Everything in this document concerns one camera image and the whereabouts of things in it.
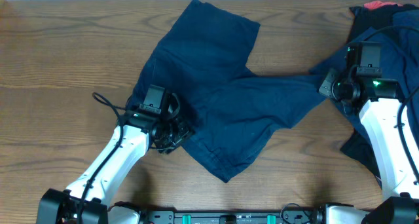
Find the dark blue shorts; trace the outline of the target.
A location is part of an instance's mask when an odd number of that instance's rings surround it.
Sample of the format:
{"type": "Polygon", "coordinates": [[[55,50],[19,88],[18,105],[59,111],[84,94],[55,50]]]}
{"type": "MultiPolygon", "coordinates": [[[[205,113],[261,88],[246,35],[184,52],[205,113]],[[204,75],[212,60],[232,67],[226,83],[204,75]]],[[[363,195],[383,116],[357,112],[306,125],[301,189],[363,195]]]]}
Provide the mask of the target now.
{"type": "Polygon", "coordinates": [[[144,65],[128,107],[151,85],[175,93],[193,129],[184,150],[228,182],[255,161],[276,130],[323,101],[321,77],[262,77],[247,66],[259,23],[192,0],[144,65]]]}

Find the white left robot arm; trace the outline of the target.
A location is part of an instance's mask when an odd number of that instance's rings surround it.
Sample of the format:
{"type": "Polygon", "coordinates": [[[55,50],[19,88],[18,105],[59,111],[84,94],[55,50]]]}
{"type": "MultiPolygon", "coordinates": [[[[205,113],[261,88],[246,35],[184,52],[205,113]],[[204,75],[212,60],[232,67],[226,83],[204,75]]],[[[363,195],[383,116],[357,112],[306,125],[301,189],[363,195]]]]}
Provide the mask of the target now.
{"type": "Polygon", "coordinates": [[[111,205],[129,171],[148,150],[167,152],[193,135],[185,122],[163,126],[154,139],[143,128],[117,126],[109,143],[64,191],[49,189],[41,198],[37,223],[148,223],[147,214],[129,203],[111,205]]]}

